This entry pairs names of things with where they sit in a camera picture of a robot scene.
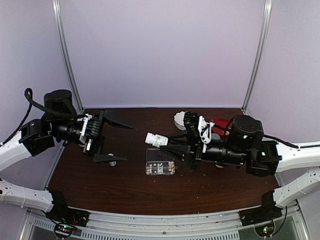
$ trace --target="wooden table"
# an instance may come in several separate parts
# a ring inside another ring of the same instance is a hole
[[[62,191],[71,207],[141,215],[211,213],[261,204],[262,194],[278,187],[274,176],[264,178],[246,174],[245,167],[218,169],[203,162],[199,172],[176,161],[175,175],[146,175],[147,132],[177,132],[173,116],[182,110],[194,111],[207,120],[230,119],[241,114],[226,108],[122,108],[112,111],[134,130],[104,126],[104,153],[128,158],[111,167],[93,163],[71,144],[65,148],[55,169],[50,189]]]

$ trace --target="white bottle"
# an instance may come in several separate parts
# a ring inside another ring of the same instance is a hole
[[[165,146],[168,144],[168,138],[166,136],[161,136],[158,134],[153,134],[148,132],[145,138],[146,144],[151,144],[154,147],[159,148],[160,146]]]

